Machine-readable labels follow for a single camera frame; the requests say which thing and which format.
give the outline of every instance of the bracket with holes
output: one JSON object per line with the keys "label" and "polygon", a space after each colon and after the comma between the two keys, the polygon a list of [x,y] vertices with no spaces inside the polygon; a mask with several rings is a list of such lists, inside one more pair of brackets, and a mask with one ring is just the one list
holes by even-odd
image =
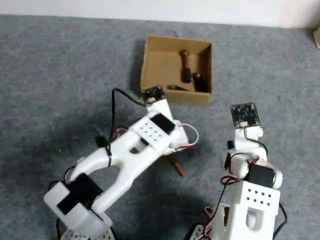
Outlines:
{"label": "bracket with holes", "polygon": [[61,240],[116,240],[116,239],[111,229],[106,231],[105,234],[99,238],[86,237],[68,229],[67,231],[65,231],[65,233],[61,237]]}
{"label": "bracket with holes", "polygon": [[201,224],[196,225],[189,240],[198,239],[202,235],[203,230],[204,230],[204,226],[202,226]]}

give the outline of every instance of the cardboard box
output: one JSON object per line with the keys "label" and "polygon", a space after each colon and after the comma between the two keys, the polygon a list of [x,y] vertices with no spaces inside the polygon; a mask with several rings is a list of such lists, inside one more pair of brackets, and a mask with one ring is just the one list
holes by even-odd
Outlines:
{"label": "cardboard box", "polygon": [[[194,79],[191,83],[182,82],[182,58],[179,54],[188,50],[188,65],[193,73],[201,73],[205,81],[206,92],[195,89]],[[141,71],[141,91],[162,86],[168,102],[190,105],[209,104],[211,84],[212,44],[209,41],[149,36],[144,49],[143,66]],[[176,85],[188,91],[170,90],[168,85]]]}

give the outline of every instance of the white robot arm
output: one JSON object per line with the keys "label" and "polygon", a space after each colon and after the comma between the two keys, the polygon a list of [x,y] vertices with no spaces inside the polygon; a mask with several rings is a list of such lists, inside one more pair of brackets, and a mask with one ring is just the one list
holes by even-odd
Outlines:
{"label": "white robot arm", "polygon": [[267,161],[267,147],[258,141],[263,130],[255,104],[232,105],[230,110],[234,141],[228,141],[220,161],[225,171],[221,197],[231,185],[231,201],[220,203],[220,197],[209,213],[210,221],[198,225],[189,239],[272,240],[283,175]]}
{"label": "white robot arm", "polygon": [[[180,122],[173,120],[162,88],[147,90],[144,101],[148,114],[111,143],[111,156],[101,147],[80,159],[69,181],[58,182],[44,196],[45,203],[69,229],[87,238],[98,238],[112,226],[105,211],[145,169],[162,155],[189,143]],[[110,166],[118,166],[120,172],[114,184],[102,191],[89,174]]]}

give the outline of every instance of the wire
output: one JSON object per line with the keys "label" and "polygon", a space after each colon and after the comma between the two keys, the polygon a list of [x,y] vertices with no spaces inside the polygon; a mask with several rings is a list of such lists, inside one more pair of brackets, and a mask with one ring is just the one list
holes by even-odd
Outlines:
{"label": "wire", "polygon": [[235,184],[240,182],[242,179],[239,179],[233,175],[225,175],[223,177],[221,177],[220,179],[220,183],[222,185],[231,185],[231,184]]}
{"label": "wire", "polygon": [[252,138],[248,138],[248,137],[247,137],[247,129],[246,129],[246,127],[243,128],[243,131],[244,131],[244,137],[245,137],[245,139],[247,139],[247,140],[250,141],[250,142],[253,142],[253,143],[256,143],[256,144],[261,145],[261,146],[264,148],[266,155],[268,155],[268,152],[269,152],[269,151],[268,151],[267,146],[266,146],[264,143],[262,143],[262,142],[260,142],[260,141],[258,141],[258,140],[252,139]]}
{"label": "wire", "polygon": [[211,222],[213,221],[213,219],[215,218],[215,216],[216,216],[216,214],[217,214],[217,211],[218,211],[218,208],[219,208],[221,199],[222,199],[222,197],[223,197],[223,195],[224,195],[224,193],[225,193],[225,191],[226,191],[226,188],[227,188],[227,186],[228,186],[228,183],[229,183],[231,180],[232,180],[232,179],[230,178],[230,179],[228,179],[228,180],[226,181],[226,183],[225,183],[225,185],[224,185],[224,187],[223,187],[223,190],[222,190],[222,192],[221,192],[221,195],[220,195],[220,197],[219,197],[219,201],[218,201],[218,203],[217,203],[217,205],[216,205],[215,211],[214,211],[212,217],[210,218],[210,220],[208,221],[208,223],[204,226],[203,232],[202,232],[202,235],[203,235],[203,236],[202,236],[202,238],[200,238],[200,239],[203,239],[203,238],[207,237],[207,238],[209,238],[210,240],[212,240],[211,237],[207,236],[208,228],[209,228]]}
{"label": "wire", "polygon": [[234,156],[237,156],[237,155],[246,155],[246,156],[248,156],[249,158],[252,159],[251,164],[257,160],[257,158],[254,158],[253,156],[251,156],[249,153],[246,153],[246,152],[237,152],[237,153],[233,154],[233,155],[230,157],[230,159],[229,159],[229,165],[228,165],[228,171],[229,171],[229,173],[231,173],[231,174],[233,174],[232,171],[231,171],[231,159],[232,159]]}
{"label": "wire", "polygon": [[110,167],[111,165],[111,142],[113,141],[113,136],[114,136],[114,126],[115,126],[115,118],[116,118],[116,98],[115,98],[115,92],[121,93],[122,95],[124,95],[125,97],[127,97],[128,99],[130,99],[132,102],[134,102],[135,104],[139,105],[139,106],[143,106],[145,107],[146,105],[134,100],[130,95],[128,95],[126,92],[124,92],[123,90],[119,89],[119,88],[114,88],[112,89],[112,94],[111,94],[111,128],[110,128],[110,134],[109,134],[109,138],[107,141],[107,146],[106,146],[106,151],[107,154],[109,156],[109,164],[108,167]]}
{"label": "wire", "polygon": [[56,222],[55,222],[55,228],[56,228],[57,238],[58,238],[58,240],[61,240],[61,232],[60,232],[59,222],[60,222],[60,218],[57,218]]}
{"label": "wire", "polygon": [[190,148],[190,147],[194,146],[194,145],[198,142],[198,140],[199,140],[199,133],[198,133],[197,129],[196,129],[194,126],[192,126],[192,125],[190,125],[190,124],[187,124],[187,123],[180,123],[180,124],[177,124],[176,126],[177,126],[177,127],[182,127],[182,126],[189,127],[189,128],[191,128],[191,129],[194,131],[194,133],[195,133],[195,135],[196,135],[196,138],[195,138],[194,142],[189,143],[189,144],[185,144],[185,145],[181,145],[181,146],[179,146],[178,148],[175,149],[176,151],[179,151],[179,150],[181,151],[182,149]]}
{"label": "wire", "polygon": [[214,212],[214,210],[213,210],[212,207],[210,207],[210,206],[205,206],[205,207],[204,207],[204,211],[205,211],[205,213],[209,216],[209,218],[212,217],[212,213]]}
{"label": "wire", "polygon": [[279,207],[281,208],[281,210],[283,212],[284,221],[274,231],[272,240],[276,239],[276,236],[278,235],[278,233],[281,231],[281,229],[284,227],[284,225],[286,225],[288,223],[288,215],[286,213],[284,206],[282,206],[281,202],[279,202]]}

